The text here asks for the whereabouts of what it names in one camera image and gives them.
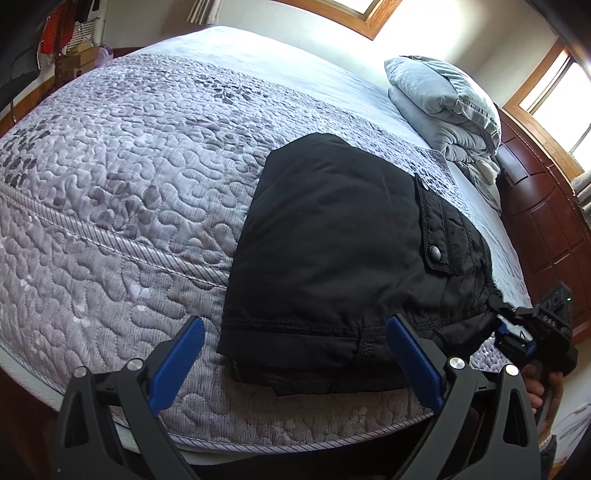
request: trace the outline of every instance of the wooden window frame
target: wooden window frame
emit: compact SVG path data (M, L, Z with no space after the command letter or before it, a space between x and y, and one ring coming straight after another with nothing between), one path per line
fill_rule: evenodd
M308 10L373 40L402 0L374 0L365 13L325 0L274 0Z
M544 57L544 60L542 60L534 70L534 73L531 74L520 89L517 90L515 95L504 105L503 110L511 115L531 134L532 138L548 153L548 155L554 160L556 166L570 181L583 173L581 166L564 148L560 146L552 135L550 135L546 129L530 115L529 112L523 110L519 106L564 51L567 51L570 55L570 52L564 43L558 39L548 54Z

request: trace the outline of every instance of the human hand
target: human hand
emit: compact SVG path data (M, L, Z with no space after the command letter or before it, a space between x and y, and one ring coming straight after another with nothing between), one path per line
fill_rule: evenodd
M531 411L534 415L538 411L538 408L544 404L542 396L545 391L544 386L535 378L535 374L536 368L532 364L526 365L521 371L521 376L525 382L525 389L527 390L527 396L530 400ZM550 388L552 388L552 398L548 399L550 405L548 406L548 414L543 420L544 425L542 430L540 430L541 432L544 432L552 425L556 413L558 412L558 407L560 407L560 401L562 400L562 395L564 393L563 378L562 372L554 372L548 376L548 383L550 384Z

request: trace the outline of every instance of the folded black garment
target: folded black garment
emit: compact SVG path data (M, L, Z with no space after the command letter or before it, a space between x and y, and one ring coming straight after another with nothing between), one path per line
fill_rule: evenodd
M278 395L407 386L385 342L403 314L468 359L499 323L489 248L450 203L329 134L273 151L234 255L217 351Z

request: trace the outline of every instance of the snap button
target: snap button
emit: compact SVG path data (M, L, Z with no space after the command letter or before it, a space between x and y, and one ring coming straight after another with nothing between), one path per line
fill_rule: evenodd
M432 245L429 249L429 256L431 260L437 263L441 260L441 251L435 245Z

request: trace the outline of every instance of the window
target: window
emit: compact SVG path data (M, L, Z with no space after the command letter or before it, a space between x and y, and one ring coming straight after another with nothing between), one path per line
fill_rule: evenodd
M321 15L373 40L402 0L275 0Z
M572 180L591 170L591 80L557 42L505 109Z

